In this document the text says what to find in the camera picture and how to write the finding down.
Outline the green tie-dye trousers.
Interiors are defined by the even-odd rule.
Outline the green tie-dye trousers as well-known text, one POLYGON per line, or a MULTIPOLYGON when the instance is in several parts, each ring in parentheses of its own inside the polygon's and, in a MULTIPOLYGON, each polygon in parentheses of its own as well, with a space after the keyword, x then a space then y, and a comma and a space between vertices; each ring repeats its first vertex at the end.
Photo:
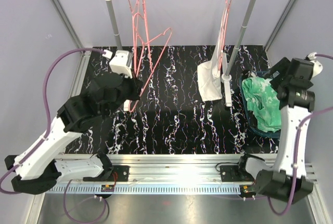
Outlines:
POLYGON ((256 118, 257 128, 265 133, 281 129, 279 100, 270 81, 270 78, 256 76, 243 80, 241 84, 247 109, 256 118))

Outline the black white tie-dye trousers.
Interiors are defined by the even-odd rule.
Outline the black white tie-dye trousers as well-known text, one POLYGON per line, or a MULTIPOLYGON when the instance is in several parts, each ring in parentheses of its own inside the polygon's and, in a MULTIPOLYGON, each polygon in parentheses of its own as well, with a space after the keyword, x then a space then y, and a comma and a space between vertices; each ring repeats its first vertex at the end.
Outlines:
POLYGON ((241 74, 241 78, 243 80, 248 79, 248 78, 252 78, 252 77, 257 77, 257 74, 253 71, 250 71, 250 70, 244 70, 241 74))

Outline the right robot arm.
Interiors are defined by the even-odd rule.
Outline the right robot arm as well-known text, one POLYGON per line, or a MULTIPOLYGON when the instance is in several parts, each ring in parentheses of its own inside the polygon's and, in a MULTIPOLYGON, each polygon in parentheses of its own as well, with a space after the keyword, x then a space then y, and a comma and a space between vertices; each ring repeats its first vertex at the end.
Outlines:
POLYGON ((323 66, 315 58, 282 58, 262 78, 269 78, 277 92, 281 115, 279 148, 275 163, 268 166, 264 159, 244 154, 236 167, 241 180, 254 178, 254 191, 270 199, 294 204, 309 195, 313 183, 306 178, 305 145, 315 94, 309 89, 311 79, 323 66))

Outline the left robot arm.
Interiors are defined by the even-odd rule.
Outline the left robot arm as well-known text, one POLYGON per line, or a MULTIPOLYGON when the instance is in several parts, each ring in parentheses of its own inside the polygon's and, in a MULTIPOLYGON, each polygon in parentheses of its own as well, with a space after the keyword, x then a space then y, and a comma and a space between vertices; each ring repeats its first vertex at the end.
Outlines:
POLYGON ((116 73, 94 78, 89 87, 70 97, 48 122, 44 134, 21 155, 5 158, 13 194, 44 193, 61 181, 107 181, 114 166, 106 154, 99 152, 85 160, 62 162, 55 157, 72 141, 113 114, 125 101, 140 99, 142 81, 116 73))

